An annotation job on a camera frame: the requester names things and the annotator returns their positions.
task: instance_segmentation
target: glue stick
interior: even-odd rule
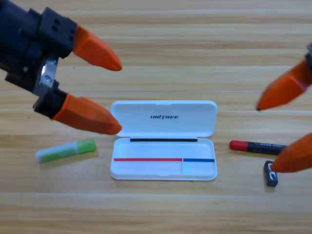
[[[63,157],[94,151],[96,150],[96,148],[97,146],[95,140],[93,138],[90,138],[44,150],[39,150],[35,153],[35,156],[37,161],[39,163],[42,163],[57,160]]]

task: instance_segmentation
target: unitree logo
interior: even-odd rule
[[[160,118],[160,119],[164,119],[164,118],[179,118],[179,116],[151,116],[151,118]]]

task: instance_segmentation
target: orange fingertip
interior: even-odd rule
[[[293,173],[312,168],[312,134],[308,134],[285,148],[273,162],[271,170]]]
[[[262,94],[257,110],[285,105],[304,93],[312,84],[306,59],[272,82]]]
[[[52,120],[100,134],[115,135],[121,131],[121,125],[104,107],[85,97],[70,94],[67,94],[61,110]]]
[[[94,66],[112,71],[122,69],[121,62],[112,48],[79,24],[77,25],[73,53]]]

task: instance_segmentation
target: wood grain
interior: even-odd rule
[[[312,92],[257,112],[266,86],[311,42],[309,0],[16,0],[46,6],[107,41],[120,72],[70,55],[60,88],[110,109],[116,100],[212,100],[218,105],[214,181],[117,181],[117,136],[79,131],[34,113],[37,97],[0,71],[0,234],[310,234],[312,170],[279,174],[275,156],[235,152],[229,142],[291,144],[312,131]],[[39,165],[34,153],[94,137],[97,151]]]

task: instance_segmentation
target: red marker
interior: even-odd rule
[[[275,145],[239,140],[232,140],[230,142],[230,149],[232,150],[241,150],[266,155],[279,155],[279,153],[286,147],[286,145]]]

